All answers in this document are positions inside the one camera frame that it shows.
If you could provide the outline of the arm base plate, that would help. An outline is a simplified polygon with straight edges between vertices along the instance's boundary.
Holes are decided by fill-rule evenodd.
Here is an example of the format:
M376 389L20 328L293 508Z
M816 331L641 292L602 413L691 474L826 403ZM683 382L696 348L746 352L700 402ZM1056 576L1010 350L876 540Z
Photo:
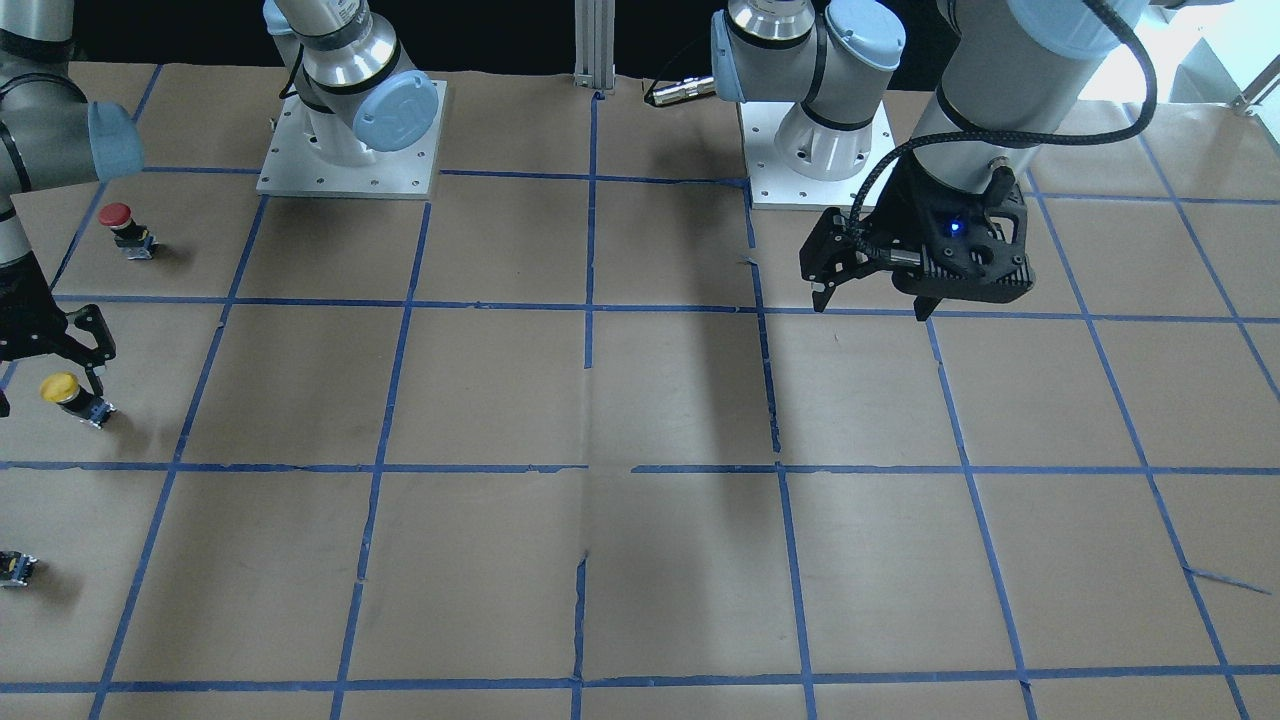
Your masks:
M739 117L751 202L765 210L849 209L895 147L883 104L855 131L818 126L794 102L744 102Z
M436 177L445 100L451 94L443 79L434 79L433 86L440 106L431 128L407 149L394 152L374 151L357 141L338 117L316 111L298 97L287 99L259 173L257 193L429 200Z

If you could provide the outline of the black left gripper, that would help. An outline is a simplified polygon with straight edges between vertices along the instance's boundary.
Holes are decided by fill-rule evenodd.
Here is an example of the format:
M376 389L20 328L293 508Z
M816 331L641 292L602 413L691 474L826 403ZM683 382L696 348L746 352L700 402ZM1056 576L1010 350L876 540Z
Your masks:
M800 275L812 306L823 313L838 286L879 272L915 297L927 322L942 299L1011 293L1011 169L997 160L975 193L933 178L916 160L901 160L873 211L827 208L800 247Z

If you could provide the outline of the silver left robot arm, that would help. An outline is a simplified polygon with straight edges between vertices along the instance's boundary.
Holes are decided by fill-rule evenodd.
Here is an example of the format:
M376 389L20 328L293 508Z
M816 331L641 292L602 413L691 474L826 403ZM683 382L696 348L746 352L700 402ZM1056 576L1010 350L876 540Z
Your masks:
M1158 74L1135 32L1142 1L942 1L957 36L911 136L870 165L850 200L826 209L799 250L817 311L836 288L887 272L918 320L945 300L1010 304L1036 284L1020 174L1043 146L1138 136ZM878 1L731 1L710 22L712 76L731 102L786 102L777 149L804 176L836 181L855 158L899 70L909 33ZM1082 90L1116 47L1144 76L1128 127L1065 135Z

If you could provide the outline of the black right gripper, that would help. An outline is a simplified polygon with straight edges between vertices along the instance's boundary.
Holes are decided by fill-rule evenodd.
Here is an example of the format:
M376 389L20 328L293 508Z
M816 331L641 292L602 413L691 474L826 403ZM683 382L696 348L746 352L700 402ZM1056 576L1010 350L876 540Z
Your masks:
M90 387L105 396L106 363L116 356L113 334L99 305L63 311L32 251L1 269L1 352L4 361L55 355L88 370ZM0 391L0 418L12 405Z

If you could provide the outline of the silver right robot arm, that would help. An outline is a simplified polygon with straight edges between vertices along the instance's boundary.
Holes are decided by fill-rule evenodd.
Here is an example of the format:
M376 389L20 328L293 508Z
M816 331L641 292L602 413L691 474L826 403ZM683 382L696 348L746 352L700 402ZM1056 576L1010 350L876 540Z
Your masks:
M262 196L284 67L73 61L70 81L136 118L148 168L20 195L15 205L64 309L97 302L120 350L105 438L196 430L279 442L370 442L421 379L419 319L524 314L550 327L559 398L573 395L590 192L605 232L659 254L700 242L724 268L710 310L748 304L742 160L719 101L657 110L636 79L596 101L567 76L434 73L445 85L436 199Z

